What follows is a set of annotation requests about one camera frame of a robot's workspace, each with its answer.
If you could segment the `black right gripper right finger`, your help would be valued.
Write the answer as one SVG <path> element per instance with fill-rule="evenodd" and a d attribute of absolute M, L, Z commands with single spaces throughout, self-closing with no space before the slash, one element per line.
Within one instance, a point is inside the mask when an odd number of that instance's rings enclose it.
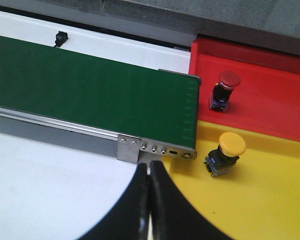
<path fill-rule="evenodd" d="M 185 198 L 161 161 L 150 167 L 150 211 L 155 240 L 230 240 Z"/>

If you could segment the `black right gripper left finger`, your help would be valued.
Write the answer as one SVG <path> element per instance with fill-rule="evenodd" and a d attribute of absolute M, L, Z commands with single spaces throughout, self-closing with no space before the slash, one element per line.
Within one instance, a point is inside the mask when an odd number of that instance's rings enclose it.
<path fill-rule="evenodd" d="M 149 176 L 140 163 L 115 205 L 81 240 L 146 240 L 149 232 Z"/>

